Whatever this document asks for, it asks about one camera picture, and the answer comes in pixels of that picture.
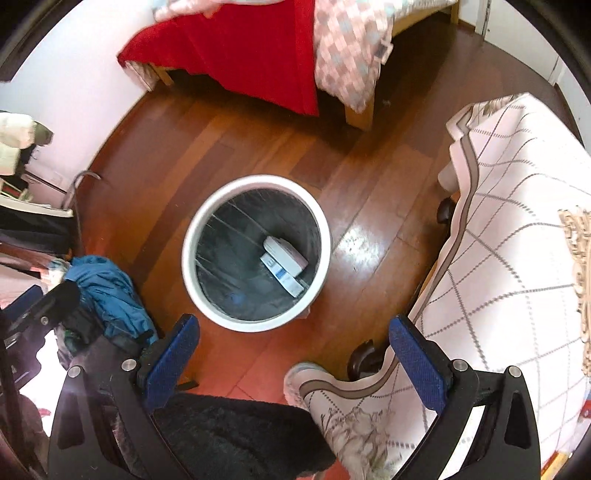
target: white wall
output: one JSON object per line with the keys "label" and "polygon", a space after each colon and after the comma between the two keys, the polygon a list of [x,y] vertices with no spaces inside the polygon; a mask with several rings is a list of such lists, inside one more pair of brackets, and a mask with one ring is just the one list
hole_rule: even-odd
{"label": "white wall", "polygon": [[476,25],[480,3],[480,0],[460,0],[460,19],[470,25]]}
{"label": "white wall", "polygon": [[484,38],[550,80],[558,54],[529,20],[505,0],[492,0]]}
{"label": "white wall", "polygon": [[569,104],[574,120],[577,122],[585,149],[591,154],[591,103],[566,66],[564,66],[557,83]]}
{"label": "white wall", "polygon": [[84,0],[43,38],[11,82],[0,83],[0,109],[27,113],[54,132],[31,171],[66,189],[143,96],[145,89],[116,55],[153,23],[151,4]]}

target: black pants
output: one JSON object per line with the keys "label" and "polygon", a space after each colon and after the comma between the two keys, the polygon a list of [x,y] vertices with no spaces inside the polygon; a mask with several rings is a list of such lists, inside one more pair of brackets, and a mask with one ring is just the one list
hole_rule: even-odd
{"label": "black pants", "polygon": [[[300,408],[180,393],[154,412],[154,421],[195,480],[294,480],[335,461]],[[142,476],[129,454],[130,470]]]}

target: metal screw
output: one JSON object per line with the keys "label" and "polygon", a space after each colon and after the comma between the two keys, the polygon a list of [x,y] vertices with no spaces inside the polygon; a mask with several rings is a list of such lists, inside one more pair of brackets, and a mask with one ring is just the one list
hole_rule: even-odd
{"label": "metal screw", "polygon": [[452,365],[453,368],[455,368],[459,372],[465,372],[466,370],[468,370],[468,364],[464,360],[454,360]]}
{"label": "metal screw", "polygon": [[78,365],[74,365],[68,370],[68,377],[76,378],[78,375],[80,375],[80,372],[82,372],[82,369]]}
{"label": "metal screw", "polygon": [[519,378],[521,376],[521,370],[519,370],[519,367],[516,367],[515,365],[509,367],[509,374],[512,377],[515,378]]}
{"label": "metal screw", "polygon": [[121,364],[121,368],[126,372],[131,372],[137,366],[138,363],[133,358],[128,358]]}

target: bed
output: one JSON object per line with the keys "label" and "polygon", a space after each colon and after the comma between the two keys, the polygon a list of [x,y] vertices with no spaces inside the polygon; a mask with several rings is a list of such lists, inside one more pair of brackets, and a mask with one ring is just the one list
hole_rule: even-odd
{"label": "bed", "polygon": [[118,60],[148,86],[155,78],[172,85],[169,70],[206,73],[228,90],[307,115],[318,115],[319,88],[343,102],[349,125],[368,131],[390,39],[444,9],[457,24],[456,0],[223,5],[211,18],[182,15],[147,27],[130,39]]}

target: red blanket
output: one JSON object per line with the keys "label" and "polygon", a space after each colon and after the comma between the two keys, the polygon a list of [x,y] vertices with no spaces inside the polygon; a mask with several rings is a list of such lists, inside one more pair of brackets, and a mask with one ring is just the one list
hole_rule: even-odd
{"label": "red blanket", "polygon": [[188,15],[144,28],[117,59],[206,73],[227,90],[318,115],[313,23],[314,0],[228,4],[209,19]]}

